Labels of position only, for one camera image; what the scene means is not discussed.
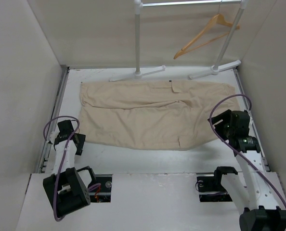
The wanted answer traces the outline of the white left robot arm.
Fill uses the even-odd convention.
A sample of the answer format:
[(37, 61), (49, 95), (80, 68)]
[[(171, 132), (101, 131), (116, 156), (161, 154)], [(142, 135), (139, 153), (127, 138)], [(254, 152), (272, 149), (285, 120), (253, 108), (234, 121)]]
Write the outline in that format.
[(43, 180), (43, 188), (56, 221), (91, 204), (90, 192), (101, 186), (93, 170), (77, 170), (75, 156), (81, 155), (86, 136), (78, 133), (80, 122), (73, 116), (58, 116), (44, 127), (43, 136), (55, 150), (52, 173)]

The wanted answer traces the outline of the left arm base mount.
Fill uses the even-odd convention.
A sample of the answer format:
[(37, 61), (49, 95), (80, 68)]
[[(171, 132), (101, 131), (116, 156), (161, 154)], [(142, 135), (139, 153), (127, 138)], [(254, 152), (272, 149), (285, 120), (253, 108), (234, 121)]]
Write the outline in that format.
[(91, 203), (110, 202), (112, 176), (79, 172), (66, 178), (59, 196), (67, 205), (88, 206)]

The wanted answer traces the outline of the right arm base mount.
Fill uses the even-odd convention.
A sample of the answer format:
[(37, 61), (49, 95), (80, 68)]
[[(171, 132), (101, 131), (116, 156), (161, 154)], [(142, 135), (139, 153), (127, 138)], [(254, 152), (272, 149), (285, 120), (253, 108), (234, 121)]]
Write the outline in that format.
[(214, 176), (199, 175), (196, 179), (195, 189), (201, 203), (232, 202), (228, 192), (221, 185), (215, 183)]

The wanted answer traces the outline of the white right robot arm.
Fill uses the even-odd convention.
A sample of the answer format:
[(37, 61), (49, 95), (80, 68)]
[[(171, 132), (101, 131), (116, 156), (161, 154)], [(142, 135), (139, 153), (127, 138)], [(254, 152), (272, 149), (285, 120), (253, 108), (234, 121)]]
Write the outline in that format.
[(212, 178), (213, 187), (225, 189), (237, 207), (240, 230), (286, 231), (286, 202), (266, 177), (259, 142), (249, 135), (248, 112), (226, 110), (210, 116), (208, 122), (215, 135), (232, 149), (242, 169), (244, 183), (233, 167), (216, 168)]

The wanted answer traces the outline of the beige cargo trousers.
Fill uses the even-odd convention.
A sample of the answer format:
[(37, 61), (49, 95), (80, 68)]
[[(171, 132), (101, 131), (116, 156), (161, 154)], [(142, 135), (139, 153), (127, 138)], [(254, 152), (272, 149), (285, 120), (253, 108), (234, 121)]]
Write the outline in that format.
[(216, 139), (208, 118), (239, 110), (225, 83), (162, 80), (80, 86), (80, 132), (87, 142), (139, 150), (189, 150)]

